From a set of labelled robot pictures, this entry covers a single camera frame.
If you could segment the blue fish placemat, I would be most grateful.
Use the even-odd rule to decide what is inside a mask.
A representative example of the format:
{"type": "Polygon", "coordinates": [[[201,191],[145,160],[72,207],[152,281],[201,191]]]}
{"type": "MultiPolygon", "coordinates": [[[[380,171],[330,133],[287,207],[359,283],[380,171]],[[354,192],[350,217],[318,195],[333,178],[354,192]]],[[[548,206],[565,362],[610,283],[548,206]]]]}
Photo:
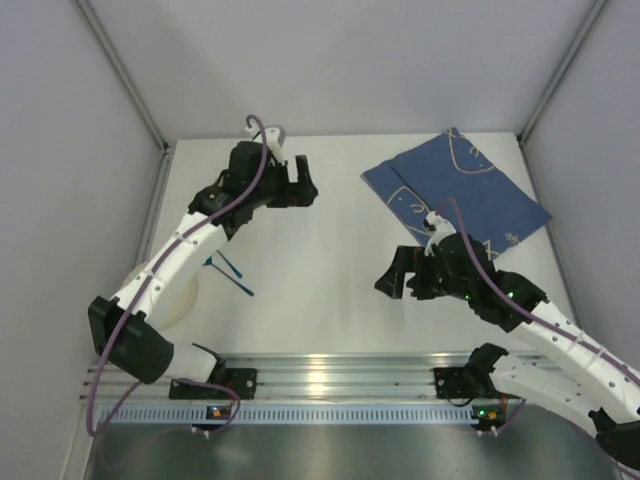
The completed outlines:
{"type": "Polygon", "coordinates": [[[551,215],[455,128],[365,171],[361,178],[415,241],[427,214],[454,198],[467,232],[494,260],[544,227],[551,215]]]}

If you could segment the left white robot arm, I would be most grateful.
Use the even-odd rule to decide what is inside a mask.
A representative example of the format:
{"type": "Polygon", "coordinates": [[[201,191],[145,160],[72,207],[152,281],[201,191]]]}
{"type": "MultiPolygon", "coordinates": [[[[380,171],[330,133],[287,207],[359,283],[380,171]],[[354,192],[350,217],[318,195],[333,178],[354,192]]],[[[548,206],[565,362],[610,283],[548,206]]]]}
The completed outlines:
{"type": "Polygon", "coordinates": [[[88,308],[97,354],[143,384],[162,377],[197,382],[220,376],[222,358],[191,344],[178,346],[159,331],[174,301],[205,261],[224,247],[260,207],[309,207],[318,195],[308,160],[295,158],[297,178],[258,141],[241,141],[211,185],[197,192],[180,224],[147,265],[110,298],[88,308]]]}

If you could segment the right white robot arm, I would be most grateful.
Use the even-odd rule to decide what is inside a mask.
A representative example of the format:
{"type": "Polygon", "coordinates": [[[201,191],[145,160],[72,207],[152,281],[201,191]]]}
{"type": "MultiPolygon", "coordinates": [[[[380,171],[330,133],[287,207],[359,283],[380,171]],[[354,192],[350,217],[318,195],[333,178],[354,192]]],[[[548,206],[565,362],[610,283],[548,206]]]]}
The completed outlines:
{"type": "Polygon", "coordinates": [[[618,463],[638,469],[638,371],[597,345],[531,281],[496,269],[480,242],[455,233],[430,248],[400,246],[374,287],[392,299],[405,291],[417,300],[459,299],[481,320],[533,347],[563,373],[485,343],[462,370],[473,397],[529,400],[581,428],[618,463]]]}

